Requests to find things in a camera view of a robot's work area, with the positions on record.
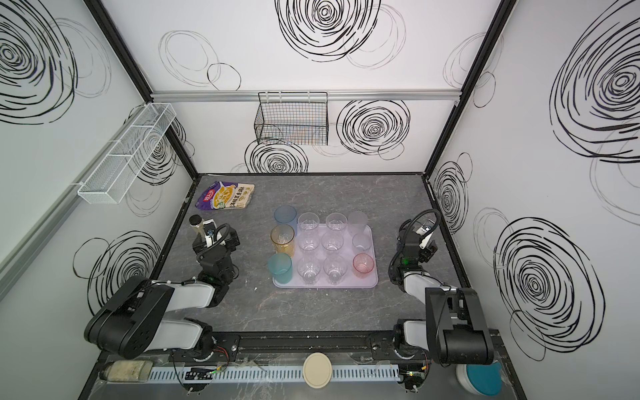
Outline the frosted clear cup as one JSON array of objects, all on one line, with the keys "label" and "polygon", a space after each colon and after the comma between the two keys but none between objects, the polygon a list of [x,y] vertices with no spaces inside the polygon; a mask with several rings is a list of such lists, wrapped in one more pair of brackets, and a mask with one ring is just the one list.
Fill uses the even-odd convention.
[{"label": "frosted clear cup", "polygon": [[357,233],[352,238],[352,245],[355,253],[366,253],[371,249],[373,240],[367,233]]},{"label": "frosted clear cup", "polygon": [[368,226],[368,216],[362,211],[352,211],[348,214],[348,232],[352,236],[364,233]]}]

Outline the pink transparent cup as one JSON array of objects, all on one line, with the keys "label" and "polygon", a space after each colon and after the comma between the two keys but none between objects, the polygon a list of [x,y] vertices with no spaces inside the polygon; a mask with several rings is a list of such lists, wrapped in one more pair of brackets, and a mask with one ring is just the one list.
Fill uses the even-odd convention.
[{"label": "pink transparent cup", "polygon": [[374,259],[366,253],[359,253],[353,258],[353,271],[358,278],[366,278],[375,269]]}]

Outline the yellow transparent cup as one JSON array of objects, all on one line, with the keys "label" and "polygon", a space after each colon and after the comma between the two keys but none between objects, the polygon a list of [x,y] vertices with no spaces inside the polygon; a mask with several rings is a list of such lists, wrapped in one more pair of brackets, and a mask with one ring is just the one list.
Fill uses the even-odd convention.
[{"label": "yellow transparent cup", "polygon": [[286,253],[291,258],[295,255],[295,231],[290,225],[277,225],[272,229],[270,239],[276,253]]}]

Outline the teal frosted cup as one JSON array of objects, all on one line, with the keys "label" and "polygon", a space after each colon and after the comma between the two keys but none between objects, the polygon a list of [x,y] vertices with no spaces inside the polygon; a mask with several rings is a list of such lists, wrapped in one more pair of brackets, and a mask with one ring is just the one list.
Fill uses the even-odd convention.
[{"label": "teal frosted cup", "polygon": [[268,270],[275,283],[287,284],[293,278],[293,261],[286,253],[276,253],[268,260]]}]

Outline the blue frosted cup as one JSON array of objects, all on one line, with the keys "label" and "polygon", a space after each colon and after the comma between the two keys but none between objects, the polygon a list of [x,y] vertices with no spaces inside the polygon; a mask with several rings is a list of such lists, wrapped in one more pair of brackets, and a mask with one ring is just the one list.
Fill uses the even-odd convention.
[{"label": "blue frosted cup", "polygon": [[282,205],[274,211],[274,219],[278,224],[286,224],[296,227],[298,212],[294,206]]}]

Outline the clear faceted glass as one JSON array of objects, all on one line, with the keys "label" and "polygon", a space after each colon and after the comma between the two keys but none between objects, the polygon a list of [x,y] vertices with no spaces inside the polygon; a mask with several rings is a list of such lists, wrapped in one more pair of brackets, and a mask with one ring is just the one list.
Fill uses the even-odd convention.
[{"label": "clear faceted glass", "polygon": [[300,232],[311,232],[320,225],[319,216],[316,213],[302,213],[298,217],[298,230]]},{"label": "clear faceted glass", "polygon": [[331,284],[339,284],[348,271],[348,263],[345,258],[338,255],[328,256],[323,263],[323,271]]},{"label": "clear faceted glass", "polygon": [[322,246],[321,238],[315,231],[302,232],[297,243],[303,254],[313,254]]}]

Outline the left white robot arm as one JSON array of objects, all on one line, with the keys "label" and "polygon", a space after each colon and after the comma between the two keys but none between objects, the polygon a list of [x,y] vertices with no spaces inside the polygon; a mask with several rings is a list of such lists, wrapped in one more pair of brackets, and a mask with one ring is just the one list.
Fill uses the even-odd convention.
[{"label": "left white robot arm", "polygon": [[196,233],[193,251],[201,268],[198,275],[177,283],[128,279],[89,321],[83,334],[87,342],[128,360],[159,350],[182,350],[200,363],[215,353],[228,356],[209,324],[168,317],[179,310],[215,308],[239,275],[232,260],[240,245],[237,231],[197,214],[189,222]]}]

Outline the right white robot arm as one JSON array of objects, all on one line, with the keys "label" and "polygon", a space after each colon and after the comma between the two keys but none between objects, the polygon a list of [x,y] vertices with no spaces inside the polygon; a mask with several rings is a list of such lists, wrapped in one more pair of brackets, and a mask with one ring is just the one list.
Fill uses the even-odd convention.
[{"label": "right white robot arm", "polygon": [[388,277],[424,305],[425,315],[397,322],[394,350],[400,358],[421,353],[442,366],[490,365],[494,346],[477,292],[447,284],[423,268],[437,251],[431,238],[441,221],[440,211],[426,209],[398,229]]}]

